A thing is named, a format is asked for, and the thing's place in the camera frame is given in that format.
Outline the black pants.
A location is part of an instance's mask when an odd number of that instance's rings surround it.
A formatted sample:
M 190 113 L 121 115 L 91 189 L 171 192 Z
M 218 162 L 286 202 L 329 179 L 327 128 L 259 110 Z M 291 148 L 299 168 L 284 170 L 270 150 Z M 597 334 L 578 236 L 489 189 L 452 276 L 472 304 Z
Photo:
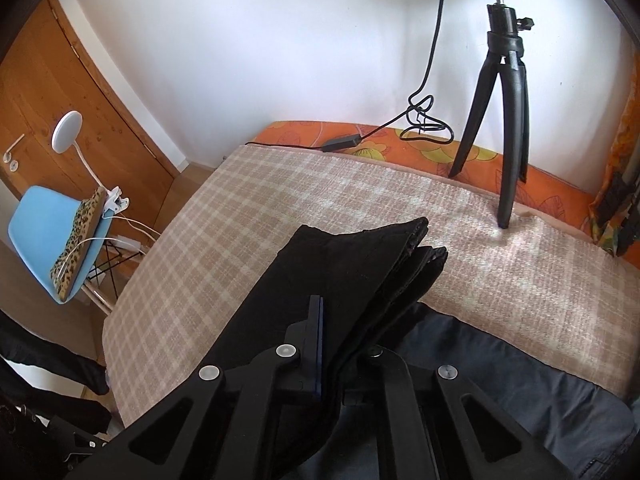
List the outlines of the black pants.
M 404 336 L 448 257 L 422 243 L 427 218 L 333 235 L 300 226 L 206 353 L 222 371 L 227 429 L 216 476 L 279 479 L 337 424 L 349 367 Z

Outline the white power strip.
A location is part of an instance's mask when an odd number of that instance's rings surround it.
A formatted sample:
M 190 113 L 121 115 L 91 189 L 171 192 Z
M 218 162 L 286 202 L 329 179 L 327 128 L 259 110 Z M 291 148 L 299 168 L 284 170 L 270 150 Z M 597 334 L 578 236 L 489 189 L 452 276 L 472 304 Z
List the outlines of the white power strip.
M 144 254 L 146 252 L 146 249 L 141 242 L 123 235 L 112 236 L 110 238 L 110 242 L 115 247 L 130 250 L 130 252 L 140 252 L 140 254 Z

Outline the beige plaid bed blanket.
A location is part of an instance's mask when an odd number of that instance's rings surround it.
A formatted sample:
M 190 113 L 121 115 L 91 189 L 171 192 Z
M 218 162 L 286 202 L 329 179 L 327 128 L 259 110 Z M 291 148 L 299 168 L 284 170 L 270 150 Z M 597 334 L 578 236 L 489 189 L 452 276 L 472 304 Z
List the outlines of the beige plaid bed blanket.
M 444 272 L 433 309 L 559 370 L 625 394 L 639 357 L 639 272 L 550 214 L 516 205 L 497 226 L 495 195 L 371 159 L 238 148 L 186 203 L 106 319 L 116 406 L 133 422 L 205 356 L 301 226 L 355 233 L 427 218 Z

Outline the leopard print cushion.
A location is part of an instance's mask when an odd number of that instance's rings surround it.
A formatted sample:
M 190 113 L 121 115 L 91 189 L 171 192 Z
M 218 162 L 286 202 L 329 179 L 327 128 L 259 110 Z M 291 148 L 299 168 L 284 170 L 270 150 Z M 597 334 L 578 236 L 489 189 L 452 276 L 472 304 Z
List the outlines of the leopard print cushion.
M 86 258 L 90 238 L 102 219 L 106 196 L 105 188 L 97 188 L 89 198 L 80 202 L 73 218 L 70 236 L 50 270 L 55 297 L 61 301 L 70 298 L 70 291 Z

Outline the dark grey folded garment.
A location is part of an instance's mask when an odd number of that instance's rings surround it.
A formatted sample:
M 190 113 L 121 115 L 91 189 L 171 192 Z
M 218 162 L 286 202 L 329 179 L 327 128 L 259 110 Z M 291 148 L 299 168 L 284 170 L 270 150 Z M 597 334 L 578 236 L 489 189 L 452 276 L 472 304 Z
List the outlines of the dark grey folded garment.
M 297 479 L 634 479 L 639 409 L 413 304 L 349 367 Z

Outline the light blue chair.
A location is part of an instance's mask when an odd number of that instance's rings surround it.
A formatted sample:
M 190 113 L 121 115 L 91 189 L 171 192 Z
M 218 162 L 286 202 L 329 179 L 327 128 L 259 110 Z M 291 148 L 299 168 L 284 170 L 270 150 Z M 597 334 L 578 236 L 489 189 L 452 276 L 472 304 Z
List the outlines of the light blue chair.
M 111 211 L 107 211 L 104 217 L 99 217 L 96 232 L 92 234 L 94 240 L 85 243 L 89 246 L 88 252 L 66 300 L 58 298 L 50 278 L 52 266 L 70 237 L 73 218 L 79 205 L 79 200 L 50 188 L 31 186 L 24 193 L 9 222 L 9 239 L 26 268 L 57 304 L 66 304 L 81 289 L 85 289 L 90 300 L 104 313 L 110 314 L 113 310 L 111 303 L 96 295 L 92 284 L 86 286 L 85 281 L 96 266 L 96 258 L 107 238 L 113 217 Z

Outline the orange floral bed sheet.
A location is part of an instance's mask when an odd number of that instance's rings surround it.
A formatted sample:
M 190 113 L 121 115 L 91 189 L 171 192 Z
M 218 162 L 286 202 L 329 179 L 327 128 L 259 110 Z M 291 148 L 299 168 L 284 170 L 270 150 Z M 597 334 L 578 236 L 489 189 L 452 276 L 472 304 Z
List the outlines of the orange floral bed sheet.
M 258 133 L 254 140 L 262 144 L 318 148 L 326 141 L 353 134 L 362 136 L 363 141 L 356 148 L 349 148 L 348 154 L 444 178 L 449 174 L 459 147 L 457 141 L 447 145 L 429 140 L 403 141 L 399 139 L 397 129 L 385 128 L 374 132 L 371 126 L 346 122 L 274 122 Z M 462 171 L 454 180 L 497 194 L 501 177 L 502 155 L 473 146 Z M 590 232 L 592 196 L 534 166 L 527 168 L 527 180 L 516 187 L 515 201 L 586 234 Z

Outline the white clip lamp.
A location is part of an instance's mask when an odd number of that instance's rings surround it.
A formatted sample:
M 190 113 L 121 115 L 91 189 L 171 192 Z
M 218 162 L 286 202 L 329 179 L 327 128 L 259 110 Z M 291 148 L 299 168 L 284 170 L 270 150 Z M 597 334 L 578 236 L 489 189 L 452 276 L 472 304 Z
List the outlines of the white clip lamp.
M 130 204 L 130 200 L 127 197 L 122 196 L 122 190 L 119 186 L 109 188 L 106 186 L 98 175 L 93 171 L 88 160 L 85 158 L 84 153 L 81 151 L 79 143 L 77 141 L 79 133 L 81 132 L 82 122 L 81 112 L 78 110 L 70 110 L 62 116 L 58 121 L 52 132 L 51 148 L 58 154 L 63 154 L 70 148 L 73 148 L 88 171 L 92 180 L 96 182 L 99 188 L 102 188 L 106 192 L 106 200 L 103 206 L 103 211 L 111 211 L 113 214 L 121 214 L 124 212 Z

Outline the wooden door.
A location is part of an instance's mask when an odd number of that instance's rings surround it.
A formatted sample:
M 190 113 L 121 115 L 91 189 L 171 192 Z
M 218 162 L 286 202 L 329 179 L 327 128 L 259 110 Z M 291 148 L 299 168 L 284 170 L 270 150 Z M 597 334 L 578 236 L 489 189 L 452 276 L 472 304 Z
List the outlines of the wooden door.
M 77 141 L 93 171 L 122 189 L 134 218 L 153 222 L 178 169 L 106 82 L 61 3 L 42 0 L 1 63 L 1 149 L 17 164 L 4 162 L 1 179 L 15 196 L 36 184 L 75 198 L 96 188 L 73 148 L 51 148 L 70 110 L 84 118 Z

